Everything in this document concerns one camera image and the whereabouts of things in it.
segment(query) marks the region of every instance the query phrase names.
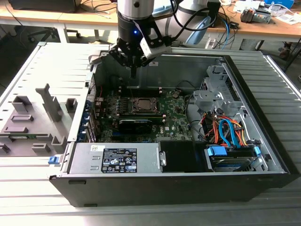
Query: white label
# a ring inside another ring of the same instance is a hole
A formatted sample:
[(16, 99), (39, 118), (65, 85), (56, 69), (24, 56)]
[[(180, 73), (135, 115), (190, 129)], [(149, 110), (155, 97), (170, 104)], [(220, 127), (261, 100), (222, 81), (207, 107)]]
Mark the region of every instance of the white label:
[(10, 137), (12, 139), (28, 139), (28, 137)]
[(150, 62), (150, 66), (155, 66), (155, 67), (157, 67), (157, 66), (159, 66), (159, 62)]
[(105, 145), (91, 145), (91, 152), (103, 152)]

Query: side panel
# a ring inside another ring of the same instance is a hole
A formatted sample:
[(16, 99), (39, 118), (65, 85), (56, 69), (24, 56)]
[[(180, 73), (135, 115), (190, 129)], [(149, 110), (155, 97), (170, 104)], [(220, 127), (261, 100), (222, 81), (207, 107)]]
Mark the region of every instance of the side panel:
[(72, 206), (168, 205), (245, 202), (267, 188), (295, 178), (268, 176), (201, 176), (148, 178), (56, 178), (50, 182)]

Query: robotic arm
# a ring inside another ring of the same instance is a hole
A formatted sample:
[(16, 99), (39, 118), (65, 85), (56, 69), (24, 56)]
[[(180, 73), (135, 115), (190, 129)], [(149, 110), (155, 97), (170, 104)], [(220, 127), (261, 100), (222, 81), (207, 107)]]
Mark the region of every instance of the robotic arm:
[(208, 16), (207, 0), (184, 0), (179, 5), (176, 0), (168, 1), (171, 12), (153, 16), (155, 0), (118, 0), (119, 37), (109, 54), (131, 68), (131, 78), (137, 68), (166, 52), (173, 41), (197, 44), (216, 20)]

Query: wooden desk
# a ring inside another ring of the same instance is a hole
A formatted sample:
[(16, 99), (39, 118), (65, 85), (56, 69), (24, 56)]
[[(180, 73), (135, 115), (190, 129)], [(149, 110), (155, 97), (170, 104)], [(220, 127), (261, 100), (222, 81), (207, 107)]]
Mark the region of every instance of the wooden desk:
[[(247, 35), (267, 35), (267, 36), (282, 36), (282, 37), (301, 37), (301, 23), (297, 23), (294, 25), (286, 24), (278, 19), (275, 19), (272, 17), (269, 24), (263, 24), (263, 23), (242, 23), (240, 21), (240, 13), (233, 12), (233, 6), (229, 7), (228, 12), (226, 9), (228, 7), (224, 7), (227, 16), (231, 18), (231, 21), (239, 23), (239, 30), (238, 34), (247, 34)], [(294, 7), (292, 10), (299, 10), (301, 11), (301, 7)], [(219, 26), (217, 29), (222, 29), (222, 32), (225, 31), (224, 28)]]
[[(84, 28), (98, 30), (117, 30), (118, 19), (116, 9), (110, 10), (108, 15), (110, 19), (104, 18), (93, 12), (86, 12), (81, 8), (77, 13), (56, 13), (56, 12), (40, 12), (40, 11), (28, 11), (28, 10), (13, 10), (7, 0), (0, 0), (0, 24), (14, 24), (19, 23), (12, 17), (7, 11), (4, 5), (4, 1), (8, 9), (14, 14), (17, 19), (26, 26), (41, 26), (41, 27), (55, 27), (59, 31), (61, 42), (69, 42), (66, 28)], [(98, 4), (104, 4), (109, 1), (94, 0), (94, 6)], [(86, 10), (92, 11), (91, 3), (87, 3), (83, 6)], [(112, 6), (101, 6), (98, 10), (105, 10)], [(226, 14), (232, 18), (231, 21), (239, 23), (239, 30), (236, 34), (235, 41), (232, 49), (239, 49), (240, 43), (243, 39), (256, 39), (256, 40), (277, 40), (277, 41), (292, 41), (296, 42), (301, 37), (301, 23), (295, 25), (289, 25), (281, 22), (275, 18), (272, 18), (270, 24), (252, 23), (246, 24), (240, 22), (240, 13), (236, 15), (233, 12), (233, 7), (224, 7)], [(294, 8), (293, 10), (301, 11), (301, 7)], [(209, 28), (205, 37), (202, 39), (198, 47), (204, 48), (207, 38), (220, 38), (225, 32), (225, 28), (222, 24), (219, 24), (215, 28)]]

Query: motherboard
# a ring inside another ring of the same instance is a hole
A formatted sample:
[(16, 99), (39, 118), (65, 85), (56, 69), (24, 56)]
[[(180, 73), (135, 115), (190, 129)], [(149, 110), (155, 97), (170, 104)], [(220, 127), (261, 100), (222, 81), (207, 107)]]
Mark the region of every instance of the motherboard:
[(156, 143), (191, 140), (184, 96), (174, 90), (110, 91), (100, 98), (101, 143)]

